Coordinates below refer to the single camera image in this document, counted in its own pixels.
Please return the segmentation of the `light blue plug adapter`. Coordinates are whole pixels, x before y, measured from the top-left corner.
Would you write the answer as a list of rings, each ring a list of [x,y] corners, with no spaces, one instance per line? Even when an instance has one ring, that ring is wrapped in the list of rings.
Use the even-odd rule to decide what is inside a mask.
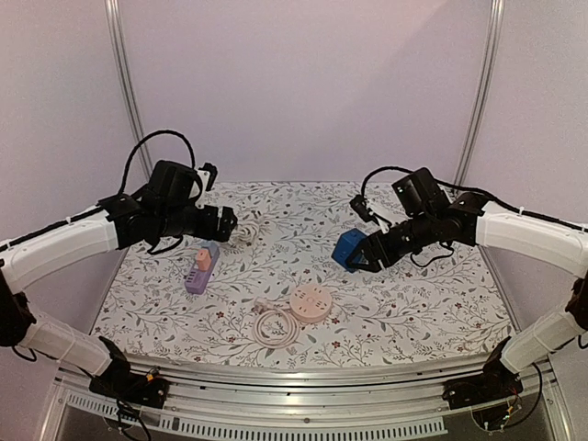
[[[220,248],[216,243],[206,243],[203,248],[209,252],[212,259],[217,259],[220,255]]]

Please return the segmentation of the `dark blue cube socket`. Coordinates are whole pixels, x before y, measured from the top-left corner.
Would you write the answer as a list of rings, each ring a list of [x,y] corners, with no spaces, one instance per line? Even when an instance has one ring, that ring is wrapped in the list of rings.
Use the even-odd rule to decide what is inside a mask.
[[[357,228],[344,232],[339,236],[339,239],[337,240],[335,248],[332,252],[332,259],[345,271],[349,272],[345,267],[345,259],[347,258],[348,254],[357,245],[360,245],[361,241],[365,238],[366,235]]]

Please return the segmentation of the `pink plug adapter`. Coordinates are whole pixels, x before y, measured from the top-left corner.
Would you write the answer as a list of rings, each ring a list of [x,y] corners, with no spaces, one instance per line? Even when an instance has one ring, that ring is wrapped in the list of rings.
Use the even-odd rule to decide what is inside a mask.
[[[196,266],[198,271],[206,272],[210,269],[212,264],[212,256],[210,250],[202,248],[198,251],[196,256]]]

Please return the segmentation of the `purple power strip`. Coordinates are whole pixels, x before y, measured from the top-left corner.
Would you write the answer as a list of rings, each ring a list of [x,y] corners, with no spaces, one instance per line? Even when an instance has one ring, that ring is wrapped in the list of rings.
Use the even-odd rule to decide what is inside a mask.
[[[185,289],[189,294],[201,295],[206,291],[207,285],[209,283],[215,265],[218,262],[218,259],[219,258],[212,259],[210,269],[206,272],[201,272],[197,269],[195,257],[193,265],[190,267],[184,282]]]

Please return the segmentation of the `pink round power socket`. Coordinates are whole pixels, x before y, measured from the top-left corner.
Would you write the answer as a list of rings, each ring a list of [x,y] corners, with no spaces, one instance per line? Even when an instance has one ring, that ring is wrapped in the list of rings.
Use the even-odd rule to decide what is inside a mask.
[[[329,315],[332,307],[332,291],[320,285],[299,286],[289,296],[290,312],[300,322],[321,322]]]

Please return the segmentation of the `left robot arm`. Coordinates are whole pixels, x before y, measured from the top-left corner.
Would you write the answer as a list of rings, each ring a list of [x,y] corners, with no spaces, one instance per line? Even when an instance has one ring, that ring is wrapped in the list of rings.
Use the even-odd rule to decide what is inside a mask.
[[[66,362],[100,378],[118,399],[137,389],[130,365],[106,338],[79,332],[30,307],[26,288],[89,257],[163,238],[186,236],[217,243],[229,241],[237,217],[229,207],[205,205],[217,169],[160,161],[147,184],[132,194],[115,195],[65,220],[1,244],[1,345],[22,347]]]

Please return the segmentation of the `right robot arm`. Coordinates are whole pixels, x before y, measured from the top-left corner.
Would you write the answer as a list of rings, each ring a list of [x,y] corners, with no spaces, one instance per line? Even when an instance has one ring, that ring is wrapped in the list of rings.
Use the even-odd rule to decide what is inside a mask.
[[[345,259],[347,267],[377,273],[433,243],[499,248],[556,266],[575,276],[571,299],[500,342],[475,381],[475,392],[495,400],[511,379],[533,362],[587,332],[587,232],[510,212],[482,195],[464,193],[454,202],[407,208],[408,220],[364,237]]]

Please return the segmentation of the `floral table cloth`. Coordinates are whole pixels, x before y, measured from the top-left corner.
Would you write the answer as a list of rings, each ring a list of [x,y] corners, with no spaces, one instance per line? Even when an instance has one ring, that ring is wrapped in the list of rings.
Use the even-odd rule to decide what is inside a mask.
[[[218,184],[213,205],[239,224],[220,248],[206,291],[185,278],[200,241],[132,247],[93,332],[125,352],[174,361],[255,368],[385,366],[490,352],[514,327],[481,254],[431,247],[377,274],[348,273],[332,259],[339,236],[371,232],[350,208],[355,183]],[[289,296],[332,291],[321,322],[290,312]]]

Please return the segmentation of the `aluminium front rail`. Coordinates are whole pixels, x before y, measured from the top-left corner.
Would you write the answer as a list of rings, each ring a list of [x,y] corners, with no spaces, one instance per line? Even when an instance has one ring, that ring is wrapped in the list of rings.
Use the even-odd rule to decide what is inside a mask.
[[[481,356],[376,367],[232,367],[136,356],[170,382],[160,409],[130,422],[155,440],[572,440],[571,419],[547,360],[522,375],[511,423],[485,431],[470,408],[451,409],[447,381],[481,371]]]

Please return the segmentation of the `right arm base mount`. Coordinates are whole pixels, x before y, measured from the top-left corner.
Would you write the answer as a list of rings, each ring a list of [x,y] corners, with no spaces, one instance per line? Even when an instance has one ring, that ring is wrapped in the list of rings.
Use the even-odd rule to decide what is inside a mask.
[[[518,373],[511,372],[500,361],[510,337],[502,340],[491,352],[480,374],[450,379],[443,384],[442,399],[451,410],[505,399],[523,391]]]

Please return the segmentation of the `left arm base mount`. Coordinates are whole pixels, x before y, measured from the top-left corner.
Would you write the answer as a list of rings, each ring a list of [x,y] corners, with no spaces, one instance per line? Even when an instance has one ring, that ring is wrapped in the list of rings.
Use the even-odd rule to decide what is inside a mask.
[[[89,390],[121,402],[163,409],[170,382],[161,375],[160,368],[133,373],[130,362],[112,341],[103,336],[98,339],[108,350],[110,363],[101,375],[92,377]]]

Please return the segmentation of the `right aluminium frame post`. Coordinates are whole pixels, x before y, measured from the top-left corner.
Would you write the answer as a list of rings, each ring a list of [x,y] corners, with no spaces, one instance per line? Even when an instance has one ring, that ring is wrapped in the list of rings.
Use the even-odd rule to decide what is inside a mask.
[[[493,71],[500,46],[504,7],[504,0],[492,0],[490,3],[490,15],[482,54],[479,81],[458,160],[458,167],[453,179],[453,182],[458,186],[463,186],[466,182],[477,139],[480,134],[481,123],[492,86]]]

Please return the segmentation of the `aluminium frame post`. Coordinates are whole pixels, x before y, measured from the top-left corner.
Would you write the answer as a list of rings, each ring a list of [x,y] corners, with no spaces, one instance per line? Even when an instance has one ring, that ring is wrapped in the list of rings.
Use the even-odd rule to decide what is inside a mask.
[[[479,81],[458,160],[458,167],[453,179],[453,182],[458,186],[463,186],[466,182],[477,139],[480,134],[481,123],[492,86],[493,71],[500,46],[504,7],[504,0],[492,0],[490,3],[490,15],[482,54]]]
[[[132,137],[135,141],[140,141],[144,136],[144,130],[141,124],[141,115],[132,84],[130,63],[125,45],[119,1],[105,0],[104,5],[106,10],[108,33],[118,73],[123,104],[128,116]]]

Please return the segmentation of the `left aluminium frame post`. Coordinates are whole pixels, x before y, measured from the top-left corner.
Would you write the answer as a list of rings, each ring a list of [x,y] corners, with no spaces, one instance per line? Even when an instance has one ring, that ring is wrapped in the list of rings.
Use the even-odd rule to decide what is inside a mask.
[[[104,5],[106,10],[108,33],[118,73],[123,104],[128,116],[132,137],[135,141],[140,141],[144,136],[144,130],[141,124],[141,115],[132,84],[130,63],[125,45],[119,1],[105,0]]]

